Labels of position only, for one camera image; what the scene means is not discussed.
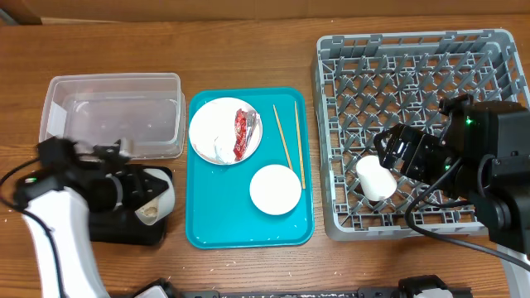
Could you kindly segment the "grey bowl with rice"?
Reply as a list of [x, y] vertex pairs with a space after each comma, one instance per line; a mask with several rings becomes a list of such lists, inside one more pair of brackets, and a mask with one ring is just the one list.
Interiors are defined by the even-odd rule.
[[135, 211], [136, 216], [142, 223], [152, 226], [173, 211], [176, 203], [176, 194], [172, 184], [172, 178], [165, 171], [148, 168], [145, 172], [164, 180], [168, 184], [167, 190]]

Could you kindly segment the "pink bowl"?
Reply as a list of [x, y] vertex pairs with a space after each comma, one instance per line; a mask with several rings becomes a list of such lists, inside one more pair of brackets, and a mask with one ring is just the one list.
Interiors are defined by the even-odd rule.
[[269, 215], [292, 211], [300, 201], [301, 191], [296, 173], [282, 165], [264, 166], [254, 174], [249, 185], [253, 204]]

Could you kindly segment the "white cup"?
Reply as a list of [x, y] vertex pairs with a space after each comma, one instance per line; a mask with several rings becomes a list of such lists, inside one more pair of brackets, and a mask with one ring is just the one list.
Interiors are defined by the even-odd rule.
[[377, 156], [362, 157], [355, 170], [368, 200], [382, 201], [395, 193], [397, 182], [390, 170], [380, 166]]

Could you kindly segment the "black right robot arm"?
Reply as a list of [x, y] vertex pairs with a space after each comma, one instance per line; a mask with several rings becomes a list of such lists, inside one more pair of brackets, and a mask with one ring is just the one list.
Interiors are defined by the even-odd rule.
[[396, 124], [373, 139], [379, 163], [402, 162], [407, 178], [434, 185], [475, 207], [490, 241], [529, 252], [529, 111], [511, 101], [442, 99], [439, 136]]

